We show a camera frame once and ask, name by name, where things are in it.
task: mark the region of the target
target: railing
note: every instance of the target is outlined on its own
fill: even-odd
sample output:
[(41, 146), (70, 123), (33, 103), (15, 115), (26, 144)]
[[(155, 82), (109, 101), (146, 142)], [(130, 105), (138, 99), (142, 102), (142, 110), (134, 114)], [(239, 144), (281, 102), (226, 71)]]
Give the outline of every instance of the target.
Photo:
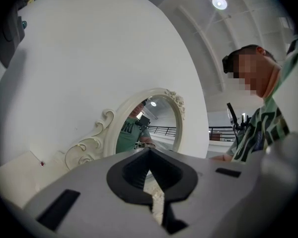
[(175, 137), (177, 128), (176, 127), (163, 127), (163, 126), (149, 126), (148, 130), (150, 133)]
[(209, 137), (213, 141), (235, 141), (235, 134), (231, 126), (209, 127)]

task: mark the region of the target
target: man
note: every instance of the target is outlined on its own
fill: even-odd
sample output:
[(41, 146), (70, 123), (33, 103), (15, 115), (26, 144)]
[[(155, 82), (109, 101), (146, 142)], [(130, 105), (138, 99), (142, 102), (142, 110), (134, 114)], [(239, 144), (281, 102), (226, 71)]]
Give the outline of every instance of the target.
[(298, 61), (298, 38), (291, 44), (286, 61), (281, 68), (274, 57), (257, 45), (248, 45), (223, 58), (225, 73), (244, 79), (245, 86), (264, 99), (264, 106), (255, 111), (249, 126), (237, 134), (237, 140), (224, 155), (212, 159), (246, 162), (254, 151), (265, 150), (278, 139), (283, 139), (289, 129), (277, 107), (273, 94), (287, 78)]
[(137, 115), (143, 110), (146, 101), (141, 102), (126, 119), (116, 145), (116, 153), (133, 150), (137, 141), (154, 146), (147, 128), (138, 123)]

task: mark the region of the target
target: round light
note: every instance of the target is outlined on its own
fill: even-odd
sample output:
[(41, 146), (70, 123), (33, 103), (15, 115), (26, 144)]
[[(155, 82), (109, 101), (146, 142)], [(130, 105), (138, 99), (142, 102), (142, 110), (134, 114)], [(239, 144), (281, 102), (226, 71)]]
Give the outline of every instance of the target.
[(225, 10), (227, 7), (227, 2), (225, 0), (212, 0), (212, 4), (215, 8), (220, 10)]

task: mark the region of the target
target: black head-mounted camera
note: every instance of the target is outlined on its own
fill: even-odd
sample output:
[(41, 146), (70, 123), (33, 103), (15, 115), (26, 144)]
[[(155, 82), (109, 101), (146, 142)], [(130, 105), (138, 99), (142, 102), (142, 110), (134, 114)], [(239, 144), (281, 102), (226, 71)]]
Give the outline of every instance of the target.
[(224, 71), (225, 74), (228, 73), (228, 72), (231, 72), (231, 73), (234, 72), (234, 69), (233, 69), (233, 65), (234, 65), (233, 61), (234, 61), (234, 59), (237, 59), (237, 55), (241, 52), (241, 50), (243, 50), (245, 48), (250, 48), (250, 47), (258, 47), (258, 45), (254, 45), (254, 44), (247, 45), (245, 47), (240, 48), (239, 50), (233, 51), (228, 56), (225, 56), (222, 59), (223, 71)]

